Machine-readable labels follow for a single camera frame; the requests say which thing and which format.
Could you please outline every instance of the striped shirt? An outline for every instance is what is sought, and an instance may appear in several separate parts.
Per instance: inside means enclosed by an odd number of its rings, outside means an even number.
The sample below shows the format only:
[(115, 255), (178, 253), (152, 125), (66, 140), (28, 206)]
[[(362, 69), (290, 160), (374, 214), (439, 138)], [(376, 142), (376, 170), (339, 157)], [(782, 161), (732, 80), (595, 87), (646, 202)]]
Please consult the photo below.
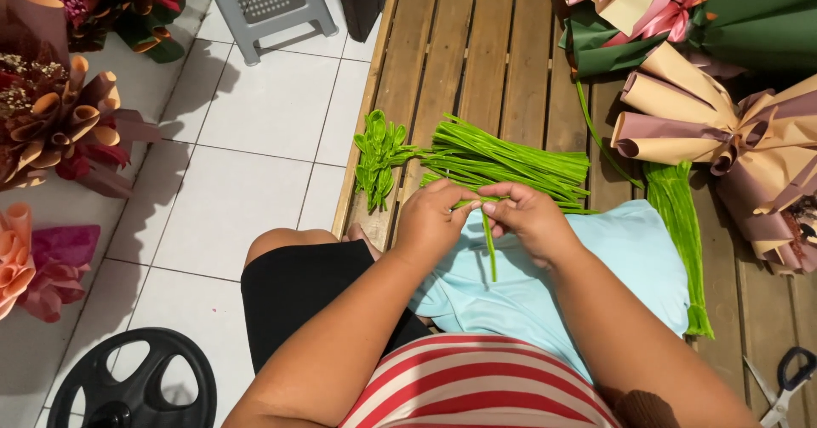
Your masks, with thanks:
[(621, 428), (554, 355), (492, 334), (437, 334), (381, 360), (339, 428)]

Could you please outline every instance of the scissors handle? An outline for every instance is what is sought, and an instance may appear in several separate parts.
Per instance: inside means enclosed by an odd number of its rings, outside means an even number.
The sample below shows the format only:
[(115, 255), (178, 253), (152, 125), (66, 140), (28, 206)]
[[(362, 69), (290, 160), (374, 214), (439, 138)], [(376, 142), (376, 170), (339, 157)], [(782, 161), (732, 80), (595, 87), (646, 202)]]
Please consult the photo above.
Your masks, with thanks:
[[(791, 379), (786, 377), (786, 368), (795, 360), (798, 355), (806, 359), (806, 364), (798, 369), (797, 373)], [(802, 382), (811, 379), (811, 374), (817, 369), (817, 356), (799, 346), (793, 346), (780, 360), (780, 365), (777, 368), (777, 381), (780, 384), (780, 389), (785, 391), (794, 391)]]

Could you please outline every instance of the hand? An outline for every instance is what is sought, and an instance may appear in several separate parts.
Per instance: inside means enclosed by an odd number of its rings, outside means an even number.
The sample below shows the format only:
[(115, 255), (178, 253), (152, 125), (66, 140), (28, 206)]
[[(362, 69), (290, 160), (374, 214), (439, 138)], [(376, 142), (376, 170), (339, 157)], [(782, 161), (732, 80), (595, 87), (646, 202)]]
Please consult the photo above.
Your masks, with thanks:
[[(429, 183), (403, 204), (397, 242), (391, 250), (430, 271), (457, 243), (468, 214), (480, 207), (479, 198), (449, 180)], [(452, 211), (461, 200), (474, 202)]]
[(510, 182), (486, 185), (477, 192), (483, 197), (509, 197), (482, 205), (490, 218), (491, 236), (514, 233), (536, 266), (555, 266), (585, 250), (565, 215), (546, 193)]

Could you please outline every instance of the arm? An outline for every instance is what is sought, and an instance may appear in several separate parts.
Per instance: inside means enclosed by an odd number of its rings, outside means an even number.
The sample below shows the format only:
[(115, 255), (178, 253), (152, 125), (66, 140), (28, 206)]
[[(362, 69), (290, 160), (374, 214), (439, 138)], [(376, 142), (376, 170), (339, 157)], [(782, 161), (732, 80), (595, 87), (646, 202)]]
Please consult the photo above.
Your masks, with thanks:
[(547, 195), (510, 183), (480, 194), (510, 196), (483, 205), (493, 234), (513, 231), (537, 265), (552, 267), (567, 328), (611, 406), (630, 391), (648, 391), (672, 407), (683, 427), (757, 426), (715, 371), (578, 241)]
[(479, 207), (477, 201), (449, 211), (470, 198), (477, 196), (447, 181), (414, 193), (394, 248), (275, 351), (224, 428), (337, 426), (369, 382), (414, 290)]

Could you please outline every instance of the black plastic stool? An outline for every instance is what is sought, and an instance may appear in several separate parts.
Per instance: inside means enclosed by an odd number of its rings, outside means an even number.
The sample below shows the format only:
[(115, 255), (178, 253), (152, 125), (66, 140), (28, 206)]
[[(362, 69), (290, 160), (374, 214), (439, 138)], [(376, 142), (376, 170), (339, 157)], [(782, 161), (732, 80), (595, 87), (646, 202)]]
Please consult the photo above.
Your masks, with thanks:
[[(127, 379), (108, 371), (117, 348), (144, 340), (148, 355)], [(162, 376), (176, 355), (189, 363), (199, 386), (196, 401), (183, 406), (162, 396)], [(216, 378), (204, 352), (187, 336), (165, 328), (125, 331), (95, 346), (71, 369), (56, 392), (47, 428), (68, 428), (77, 391), (85, 392), (86, 428), (212, 428), (216, 419)]]

